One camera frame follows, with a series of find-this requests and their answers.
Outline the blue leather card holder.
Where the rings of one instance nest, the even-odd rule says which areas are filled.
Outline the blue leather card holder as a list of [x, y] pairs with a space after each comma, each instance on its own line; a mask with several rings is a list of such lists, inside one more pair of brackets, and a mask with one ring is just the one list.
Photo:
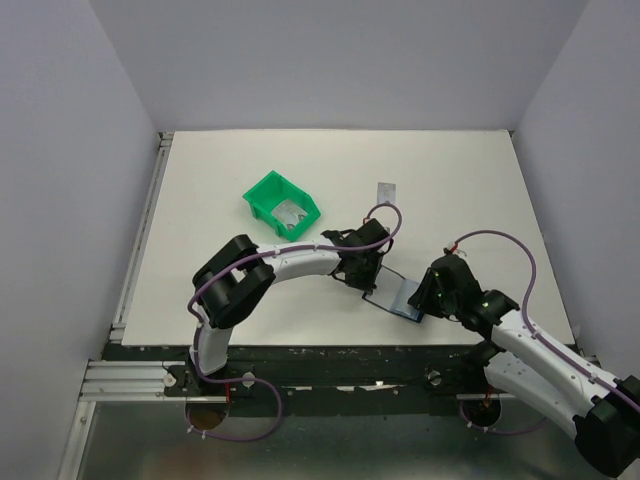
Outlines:
[[414, 323], [422, 321], [423, 313], [408, 303], [409, 298], [418, 290], [418, 282], [382, 266], [375, 285], [371, 293], [362, 295], [365, 302]]

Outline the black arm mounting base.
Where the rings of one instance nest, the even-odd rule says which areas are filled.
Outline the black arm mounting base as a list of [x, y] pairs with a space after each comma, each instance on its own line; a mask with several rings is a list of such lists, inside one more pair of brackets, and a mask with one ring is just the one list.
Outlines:
[[234, 416], [454, 415], [497, 389], [479, 346], [233, 346], [206, 382], [185, 362], [169, 367], [167, 397], [230, 403]]

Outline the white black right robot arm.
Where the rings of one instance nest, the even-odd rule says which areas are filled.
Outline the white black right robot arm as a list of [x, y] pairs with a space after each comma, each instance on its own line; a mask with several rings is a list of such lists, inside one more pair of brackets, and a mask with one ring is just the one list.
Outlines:
[[499, 290], [484, 290], [454, 254], [435, 260], [411, 307], [452, 317], [482, 337], [480, 357], [464, 362], [469, 390], [507, 392], [561, 428], [601, 474], [617, 477], [639, 458], [639, 380], [605, 371], [526, 319], [524, 306]]

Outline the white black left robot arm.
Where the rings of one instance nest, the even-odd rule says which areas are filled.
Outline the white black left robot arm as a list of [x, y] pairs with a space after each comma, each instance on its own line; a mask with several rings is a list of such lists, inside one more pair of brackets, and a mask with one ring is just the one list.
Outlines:
[[271, 286], [329, 276], [370, 293], [386, 254], [382, 248], [392, 245], [392, 235], [376, 219], [356, 230], [326, 230], [310, 242], [260, 246], [246, 234], [233, 237], [192, 278], [188, 311], [198, 318], [198, 327], [188, 384], [201, 395], [220, 387], [233, 328], [248, 318]]

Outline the silver card on table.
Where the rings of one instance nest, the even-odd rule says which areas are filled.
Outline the silver card on table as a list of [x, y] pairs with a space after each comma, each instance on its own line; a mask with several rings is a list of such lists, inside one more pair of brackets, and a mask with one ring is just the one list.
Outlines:
[[395, 183], [379, 182], [377, 184], [376, 199], [378, 204], [396, 204], [397, 187]]

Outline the green plastic bin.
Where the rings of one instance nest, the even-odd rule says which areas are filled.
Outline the green plastic bin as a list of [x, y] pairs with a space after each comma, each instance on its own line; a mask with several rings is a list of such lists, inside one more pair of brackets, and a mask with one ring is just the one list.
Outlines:
[[[264, 222], [279, 238], [289, 242], [295, 242], [301, 238], [321, 217], [321, 212], [313, 198], [275, 170], [270, 171], [252, 186], [243, 195], [243, 199], [248, 203], [256, 220]], [[287, 231], [271, 215], [273, 208], [284, 199], [291, 199], [308, 212], [307, 217], [291, 231]]]

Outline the aluminium table edge rail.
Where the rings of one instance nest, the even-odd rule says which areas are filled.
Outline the aluminium table edge rail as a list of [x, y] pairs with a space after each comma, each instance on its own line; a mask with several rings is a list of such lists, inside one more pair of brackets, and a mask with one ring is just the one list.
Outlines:
[[144, 207], [138, 225], [133, 249], [130, 255], [124, 284], [119, 296], [118, 304], [109, 330], [108, 344], [120, 344], [124, 338], [126, 321], [135, 292], [135, 287], [141, 267], [145, 246], [148, 239], [149, 225], [152, 222], [159, 188], [166, 168], [166, 163], [173, 144], [174, 132], [160, 132], [157, 155], [152, 171], [150, 185], [146, 194]]

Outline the aluminium front frame rail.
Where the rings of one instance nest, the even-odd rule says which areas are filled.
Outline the aluminium front frame rail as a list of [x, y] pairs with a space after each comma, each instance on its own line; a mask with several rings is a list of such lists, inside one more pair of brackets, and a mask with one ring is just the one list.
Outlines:
[[160, 403], [165, 377], [183, 361], [90, 361], [86, 367], [58, 479], [77, 479], [99, 403]]

